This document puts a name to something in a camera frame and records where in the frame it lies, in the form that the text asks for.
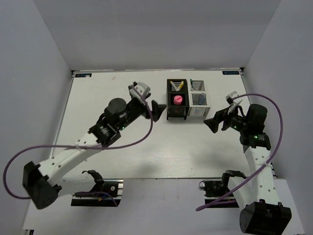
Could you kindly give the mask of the pink glue stick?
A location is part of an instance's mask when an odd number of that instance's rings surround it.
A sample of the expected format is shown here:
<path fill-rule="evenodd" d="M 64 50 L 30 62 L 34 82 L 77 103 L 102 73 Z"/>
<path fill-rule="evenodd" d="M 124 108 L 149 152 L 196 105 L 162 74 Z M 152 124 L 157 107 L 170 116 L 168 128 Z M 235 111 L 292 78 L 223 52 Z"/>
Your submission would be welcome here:
<path fill-rule="evenodd" d="M 175 95 L 173 98 L 174 105 L 181 105 L 183 103 L 183 97 L 181 95 Z"/>

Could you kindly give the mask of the blue correction tape pen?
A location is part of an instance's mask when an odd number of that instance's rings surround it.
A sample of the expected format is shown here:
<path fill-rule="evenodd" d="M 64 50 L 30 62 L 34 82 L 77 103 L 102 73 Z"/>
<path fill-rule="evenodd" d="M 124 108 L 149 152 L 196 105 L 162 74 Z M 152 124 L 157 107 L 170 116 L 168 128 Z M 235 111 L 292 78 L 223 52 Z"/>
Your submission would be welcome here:
<path fill-rule="evenodd" d="M 198 99 L 199 105 L 204 105 L 205 101 L 206 101 L 206 94 L 205 93 L 201 93 L 199 95 L 199 99 Z"/>

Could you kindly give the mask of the yellow capped white marker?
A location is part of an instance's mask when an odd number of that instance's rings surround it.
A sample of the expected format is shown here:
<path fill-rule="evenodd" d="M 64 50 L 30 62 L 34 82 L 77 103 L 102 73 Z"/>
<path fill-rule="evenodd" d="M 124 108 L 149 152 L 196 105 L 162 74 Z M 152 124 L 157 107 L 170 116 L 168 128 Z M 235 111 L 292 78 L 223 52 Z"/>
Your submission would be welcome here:
<path fill-rule="evenodd" d="M 174 91 L 179 91 L 179 86 L 177 86 L 173 81 L 170 81 L 170 84 L 171 84 L 172 89 L 173 89 Z"/>

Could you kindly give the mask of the yellow white pen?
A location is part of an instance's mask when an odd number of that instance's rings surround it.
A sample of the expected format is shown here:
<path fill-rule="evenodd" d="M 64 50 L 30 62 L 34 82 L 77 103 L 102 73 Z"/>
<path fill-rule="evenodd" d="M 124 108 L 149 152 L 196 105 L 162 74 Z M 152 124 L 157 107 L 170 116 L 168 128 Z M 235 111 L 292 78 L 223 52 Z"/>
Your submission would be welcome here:
<path fill-rule="evenodd" d="M 177 91 L 182 91 L 183 90 L 183 86 L 184 86 L 184 82 L 181 81 L 180 85 L 177 88 Z"/>

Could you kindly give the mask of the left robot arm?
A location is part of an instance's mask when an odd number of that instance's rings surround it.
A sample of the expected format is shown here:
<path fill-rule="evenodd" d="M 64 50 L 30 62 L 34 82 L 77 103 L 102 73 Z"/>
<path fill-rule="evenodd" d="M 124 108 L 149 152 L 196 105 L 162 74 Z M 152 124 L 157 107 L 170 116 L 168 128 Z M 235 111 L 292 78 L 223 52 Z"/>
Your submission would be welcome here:
<path fill-rule="evenodd" d="M 129 102 L 122 98 L 112 99 L 98 121 L 76 143 L 63 148 L 62 152 L 38 164 L 30 161 L 23 168 L 22 186 L 37 209 L 49 207 L 57 198 L 68 194 L 99 195 L 103 191 L 102 177 L 94 170 L 87 170 L 86 178 L 71 179 L 66 175 L 89 157 L 106 149 L 113 149 L 121 137 L 121 131 L 140 116 L 151 123 L 159 120 L 165 104 L 151 102 L 140 97 Z"/>

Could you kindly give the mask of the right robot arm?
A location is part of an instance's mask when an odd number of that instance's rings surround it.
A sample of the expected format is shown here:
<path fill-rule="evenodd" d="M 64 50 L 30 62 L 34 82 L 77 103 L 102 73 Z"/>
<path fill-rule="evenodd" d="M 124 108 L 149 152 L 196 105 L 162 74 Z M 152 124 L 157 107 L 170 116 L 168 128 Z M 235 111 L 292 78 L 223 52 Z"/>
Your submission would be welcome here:
<path fill-rule="evenodd" d="M 207 181 L 202 185 L 206 197 L 221 197 L 218 203 L 226 204 L 225 194 L 233 196 L 241 209 L 240 229 L 245 234 L 281 235 L 292 218 L 291 209 L 283 206 L 269 162 L 271 144 L 264 132 L 267 109 L 251 104 L 247 114 L 240 105 L 230 105 L 217 111 L 204 124 L 216 133 L 232 128 L 240 134 L 240 144 L 249 167 L 249 176 L 241 171 L 227 170 L 219 181 Z"/>

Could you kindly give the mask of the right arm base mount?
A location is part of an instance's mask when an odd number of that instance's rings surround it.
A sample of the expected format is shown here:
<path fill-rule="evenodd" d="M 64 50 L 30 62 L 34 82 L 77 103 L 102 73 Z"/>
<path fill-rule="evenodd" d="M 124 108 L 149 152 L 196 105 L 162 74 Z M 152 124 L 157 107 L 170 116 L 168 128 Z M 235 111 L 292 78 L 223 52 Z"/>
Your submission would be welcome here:
<path fill-rule="evenodd" d="M 202 180 L 199 183 L 199 189 L 204 191 L 204 203 L 209 204 L 217 198 L 226 194 L 229 190 L 222 186 L 221 180 Z M 210 208 L 239 208 L 234 196 L 231 194 L 225 199 L 222 199 L 217 204 L 212 205 Z"/>

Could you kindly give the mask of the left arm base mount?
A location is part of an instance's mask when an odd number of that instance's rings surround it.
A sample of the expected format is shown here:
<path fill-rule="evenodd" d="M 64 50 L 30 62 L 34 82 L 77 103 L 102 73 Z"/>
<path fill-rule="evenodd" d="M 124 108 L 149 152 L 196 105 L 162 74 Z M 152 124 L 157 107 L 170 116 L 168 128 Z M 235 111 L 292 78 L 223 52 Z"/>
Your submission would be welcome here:
<path fill-rule="evenodd" d="M 118 207 L 122 199 L 124 180 L 109 179 L 96 183 L 90 190 L 72 196 L 72 207 Z"/>

